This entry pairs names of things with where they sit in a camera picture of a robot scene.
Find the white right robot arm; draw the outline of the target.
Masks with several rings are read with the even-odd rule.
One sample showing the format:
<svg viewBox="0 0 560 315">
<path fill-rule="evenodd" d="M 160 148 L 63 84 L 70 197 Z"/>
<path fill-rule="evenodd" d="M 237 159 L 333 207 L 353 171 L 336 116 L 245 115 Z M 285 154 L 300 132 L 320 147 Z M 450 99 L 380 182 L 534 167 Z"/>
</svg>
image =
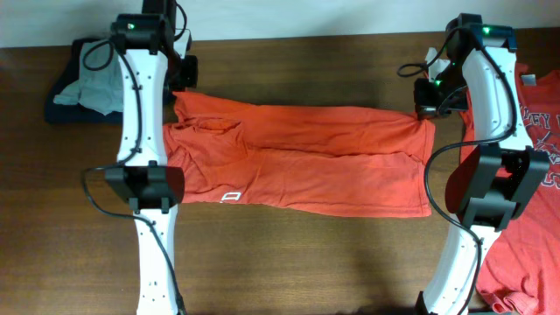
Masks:
<svg viewBox="0 0 560 315">
<path fill-rule="evenodd" d="M 421 119 L 471 112 L 472 152 L 450 175 L 445 206 L 450 223 L 437 271 L 417 297 L 416 314 L 466 314 L 488 250 L 517 219 L 549 170 L 545 152 L 534 148 L 522 123 L 515 85 L 517 42 L 510 26 L 484 24 L 461 13 L 445 28 L 441 52 L 420 68 L 414 84 Z"/>
</svg>

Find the orange Fram t-shirt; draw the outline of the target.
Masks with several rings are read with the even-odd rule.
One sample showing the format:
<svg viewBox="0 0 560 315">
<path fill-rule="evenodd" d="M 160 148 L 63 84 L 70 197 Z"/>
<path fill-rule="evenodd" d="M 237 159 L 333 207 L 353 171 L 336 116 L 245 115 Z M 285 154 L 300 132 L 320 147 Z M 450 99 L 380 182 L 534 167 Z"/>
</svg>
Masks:
<svg viewBox="0 0 560 315">
<path fill-rule="evenodd" d="M 435 127 L 414 115 L 361 107 L 254 105 L 177 96 L 163 128 L 184 200 L 265 205 L 339 217 L 430 214 L 424 167 Z"/>
</svg>

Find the red soccer t-shirt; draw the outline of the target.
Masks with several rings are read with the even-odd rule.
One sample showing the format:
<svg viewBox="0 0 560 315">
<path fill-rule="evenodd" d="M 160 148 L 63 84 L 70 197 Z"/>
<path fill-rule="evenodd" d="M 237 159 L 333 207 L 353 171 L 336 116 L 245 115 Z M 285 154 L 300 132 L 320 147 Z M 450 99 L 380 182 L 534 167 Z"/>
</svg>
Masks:
<svg viewBox="0 0 560 315">
<path fill-rule="evenodd" d="M 477 291 L 497 313 L 559 315 L 559 72 L 529 82 L 516 66 L 522 121 L 534 148 L 548 154 L 549 172 L 519 219 L 493 244 Z"/>
</svg>

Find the dark navy folded garment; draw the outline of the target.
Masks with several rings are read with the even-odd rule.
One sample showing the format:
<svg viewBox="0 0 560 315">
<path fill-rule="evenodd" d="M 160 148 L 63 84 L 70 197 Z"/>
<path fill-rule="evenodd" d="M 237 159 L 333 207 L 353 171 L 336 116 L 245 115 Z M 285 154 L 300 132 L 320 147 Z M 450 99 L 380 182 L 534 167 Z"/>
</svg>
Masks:
<svg viewBox="0 0 560 315">
<path fill-rule="evenodd" d="M 78 59 L 81 52 L 81 48 L 85 43 L 91 43 L 98 41 L 98 38 L 81 38 L 76 39 L 71 45 L 71 57 L 68 61 L 65 70 L 62 75 L 56 80 L 52 85 L 45 99 L 45 109 L 44 118 L 47 123 L 50 124 L 67 124 L 67 123 L 107 123 L 120 125 L 123 123 L 123 112 L 113 113 L 109 115 L 99 114 L 92 109 L 84 108 L 81 105 L 78 106 L 62 106 L 53 103 L 53 97 L 61 92 L 64 83 L 70 83 L 71 80 L 78 78 Z M 119 64 L 122 71 L 122 78 L 124 75 L 128 76 L 130 73 L 120 62 Z"/>
</svg>

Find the light grey folded shirt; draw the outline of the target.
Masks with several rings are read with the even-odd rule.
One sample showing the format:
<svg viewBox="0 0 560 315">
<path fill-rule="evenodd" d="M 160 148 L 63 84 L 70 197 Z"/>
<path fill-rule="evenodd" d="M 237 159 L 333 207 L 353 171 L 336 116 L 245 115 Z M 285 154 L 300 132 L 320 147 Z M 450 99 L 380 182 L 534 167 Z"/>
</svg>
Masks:
<svg viewBox="0 0 560 315">
<path fill-rule="evenodd" d="M 123 79 L 118 54 L 106 40 L 85 43 L 78 59 L 78 78 L 64 83 L 53 103 L 81 105 L 107 116 L 123 112 Z"/>
</svg>

